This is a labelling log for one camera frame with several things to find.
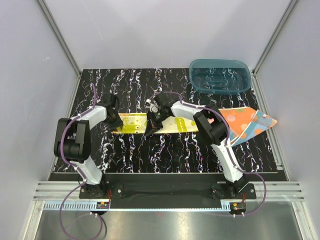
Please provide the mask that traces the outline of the yellow crocodile towel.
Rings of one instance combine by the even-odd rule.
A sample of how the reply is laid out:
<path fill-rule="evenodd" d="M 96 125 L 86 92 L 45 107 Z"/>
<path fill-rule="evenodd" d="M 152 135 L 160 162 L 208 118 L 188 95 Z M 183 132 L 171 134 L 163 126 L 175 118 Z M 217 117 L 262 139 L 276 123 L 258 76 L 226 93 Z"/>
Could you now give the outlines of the yellow crocodile towel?
<path fill-rule="evenodd" d="M 120 113 L 123 127 L 118 127 L 112 132 L 114 134 L 144 134 L 147 127 L 146 113 Z M 175 134 L 197 132 L 198 128 L 193 120 L 183 117 L 170 116 L 162 122 L 163 128 L 156 131 L 155 134 Z"/>

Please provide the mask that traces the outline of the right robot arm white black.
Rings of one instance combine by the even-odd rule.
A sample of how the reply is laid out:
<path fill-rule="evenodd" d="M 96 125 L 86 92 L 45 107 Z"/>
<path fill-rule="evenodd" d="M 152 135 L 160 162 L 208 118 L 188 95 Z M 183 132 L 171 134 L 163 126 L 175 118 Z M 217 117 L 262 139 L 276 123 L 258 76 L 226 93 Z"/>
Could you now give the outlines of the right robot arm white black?
<path fill-rule="evenodd" d="M 193 120 L 200 136 L 216 153 L 223 168 L 225 184 L 215 186 L 214 194 L 220 198 L 239 198 L 245 192 L 248 181 L 245 172 L 237 163 L 230 140 L 230 127 L 219 109 L 213 104 L 196 105 L 170 97 L 170 92 L 158 92 L 146 100 L 147 125 L 145 136 L 163 129 L 163 122 L 169 117 Z"/>

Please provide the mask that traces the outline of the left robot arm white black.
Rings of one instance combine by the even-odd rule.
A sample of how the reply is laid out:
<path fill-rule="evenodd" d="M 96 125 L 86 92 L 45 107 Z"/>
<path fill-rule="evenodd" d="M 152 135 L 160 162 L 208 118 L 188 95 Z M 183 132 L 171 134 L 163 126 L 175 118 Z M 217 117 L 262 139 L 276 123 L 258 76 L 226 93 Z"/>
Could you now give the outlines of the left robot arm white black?
<path fill-rule="evenodd" d="M 57 123 L 54 155 L 72 166 L 83 180 L 83 189 L 97 198 L 108 193 L 108 186 L 104 174 L 91 158 L 91 130 L 100 123 L 110 131 L 121 129 L 124 124 L 118 112 L 119 106 L 119 98 L 108 93 L 85 112 L 61 118 Z"/>

